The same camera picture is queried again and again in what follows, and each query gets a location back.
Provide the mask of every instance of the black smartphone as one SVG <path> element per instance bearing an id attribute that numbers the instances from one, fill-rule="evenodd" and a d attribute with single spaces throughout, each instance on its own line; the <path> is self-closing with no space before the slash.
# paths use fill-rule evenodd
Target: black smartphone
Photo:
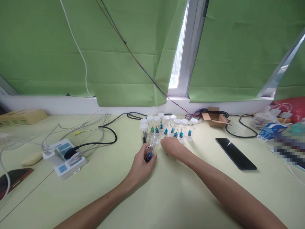
<path id="1" fill-rule="evenodd" d="M 10 177 L 10 189 L 12 191 L 21 181 L 23 181 L 28 175 L 30 175 L 34 170 L 32 168 L 11 170 L 8 172 Z M 7 190 L 7 178 L 4 174 L 0 177 L 0 200 L 4 197 Z"/>
<path id="2" fill-rule="evenodd" d="M 217 143 L 240 170 L 256 170 L 256 166 L 227 138 L 216 138 Z"/>

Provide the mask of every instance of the red bag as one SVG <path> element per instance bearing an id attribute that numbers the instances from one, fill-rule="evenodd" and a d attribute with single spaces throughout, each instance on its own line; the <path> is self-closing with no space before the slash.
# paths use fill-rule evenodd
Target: red bag
<path id="1" fill-rule="evenodd" d="M 290 103 L 292 105 L 292 116 L 290 117 L 290 119 L 293 123 L 297 123 L 301 121 L 302 118 L 305 118 L 305 96 L 280 100 L 273 103 L 274 105 L 278 105 L 281 103 Z M 286 107 L 280 107 L 280 110 L 283 112 L 287 112 Z"/>

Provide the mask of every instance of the window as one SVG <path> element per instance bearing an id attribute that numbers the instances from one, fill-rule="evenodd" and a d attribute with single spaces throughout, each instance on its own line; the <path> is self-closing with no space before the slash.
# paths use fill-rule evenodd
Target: window
<path id="1" fill-rule="evenodd" d="M 168 96 L 188 96 L 208 0 L 189 0 L 181 27 Z"/>

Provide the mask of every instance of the finger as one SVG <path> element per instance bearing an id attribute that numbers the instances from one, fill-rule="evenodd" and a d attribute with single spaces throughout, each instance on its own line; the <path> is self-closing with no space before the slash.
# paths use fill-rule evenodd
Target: finger
<path id="1" fill-rule="evenodd" d="M 144 143 L 144 144 L 142 145 L 142 147 L 140 148 L 138 154 L 144 155 L 145 149 L 146 149 L 148 146 L 149 146 L 149 144 Z"/>
<path id="2" fill-rule="evenodd" d="M 151 158 L 150 162 L 148 163 L 148 166 L 150 166 L 150 168 L 152 168 L 155 165 L 156 160 L 157 160 L 157 155 L 154 154 L 153 157 Z"/>

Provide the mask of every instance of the yellow cable tie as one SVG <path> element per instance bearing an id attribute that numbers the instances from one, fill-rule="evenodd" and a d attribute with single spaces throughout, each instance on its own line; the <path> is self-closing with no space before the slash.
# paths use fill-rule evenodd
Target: yellow cable tie
<path id="1" fill-rule="evenodd" d="M 76 135 L 79 135 L 79 134 L 82 133 L 82 132 L 84 132 L 84 130 L 79 131 L 79 132 L 76 132 L 74 135 L 75 135 L 75 136 L 76 136 Z"/>

